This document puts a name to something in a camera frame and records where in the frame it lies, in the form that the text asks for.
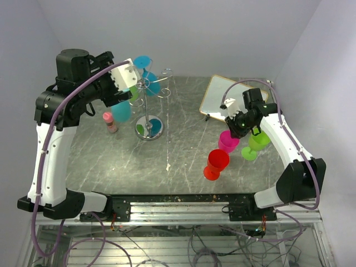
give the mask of pink bottle cap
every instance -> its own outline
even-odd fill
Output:
[[[106,123],[112,123],[112,122],[113,122],[113,117],[112,117],[111,112],[105,112],[105,113],[102,115],[102,118],[104,119],[104,121],[105,121]]]

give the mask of green cup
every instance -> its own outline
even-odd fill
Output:
[[[258,129],[253,129],[254,134],[258,133]],[[261,131],[259,135],[251,135],[249,139],[249,147],[254,151],[261,151],[264,149],[269,143],[271,139],[269,139],[268,135]]]
[[[258,133],[258,129],[253,129],[254,134]],[[249,146],[244,147],[241,151],[241,154],[246,160],[255,160],[257,158],[257,151],[261,151],[264,149],[269,143],[271,139],[269,139],[268,135],[261,131],[258,135],[250,135],[249,138]]]

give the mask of gray table surface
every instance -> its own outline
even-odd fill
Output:
[[[244,160],[241,149],[248,145],[248,136],[230,154],[230,164],[218,180],[204,178],[207,156],[228,129],[222,121],[206,122],[199,113],[209,81],[210,77],[172,77],[169,98],[149,97],[149,113],[165,124],[164,134],[150,142],[140,140],[134,130],[135,121],[144,115],[142,108],[133,108],[130,121],[119,123],[112,134],[102,119],[110,109],[95,101],[97,115],[82,116],[72,144],[67,187],[107,194],[227,194],[270,187],[283,172],[282,161],[272,144],[258,152],[255,161]],[[269,92],[258,83],[248,84]]]

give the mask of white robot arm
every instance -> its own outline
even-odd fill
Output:
[[[240,110],[233,98],[226,99],[221,105],[221,108],[228,110],[225,121],[231,137],[242,138],[249,131],[254,134],[254,127],[264,131],[277,149],[285,169],[274,186],[255,193],[256,206],[263,209],[316,197],[312,176],[315,175],[321,191],[326,169],[324,160],[313,158],[303,148],[286,124],[284,116],[278,114],[277,105],[266,104],[259,88],[245,91],[243,97],[247,113]],[[313,174],[307,165],[312,167]]]
[[[112,213],[110,196],[96,192],[77,192],[66,188],[66,171],[71,143],[79,125],[80,116],[87,113],[86,105],[101,99],[106,106],[115,105],[131,98],[128,88],[141,79],[140,73],[127,59],[126,64],[113,68],[96,79],[75,96],[60,113],[55,129],[48,142],[47,151],[42,151],[50,120],[59,104],[80,84],[102,69],[113,65],[113,55],[105,52],[97,57],[84,50],[64,50],[56,58],[57,89],[50,86],[36,100],[35,120],[37,121],[37,157],[33,181],[27,196],[18,200],[18,208],[33,211],[38,192],[38,169],[42,171],[41,194],[38,211],[51,219],[76,217],[81,212]],[[46,153],[43,164],[41,156]]]

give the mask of whiteboard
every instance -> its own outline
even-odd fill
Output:
[[[221,99],[223,98],[226,90],[233,84],[235,81],[221,77],[219,75],[213,75],[211,77],[210,83],[206,89],[205,96],[201,102],[199,111],[202,114],[209,114],[210,117],[215,118],[217,120],[223,121],[225,117],[228,115],[227,110],[222,110],[220,108]],[[226,98],[234,98],[236,99],[239,108],[243,113],[247,112],[245,109],[243,92],[248,89],[251,89],[251,86],[240,83],[235,85],[228,93]],[[268,93],[261,90],[262,98],[264,101],[267,101]]]

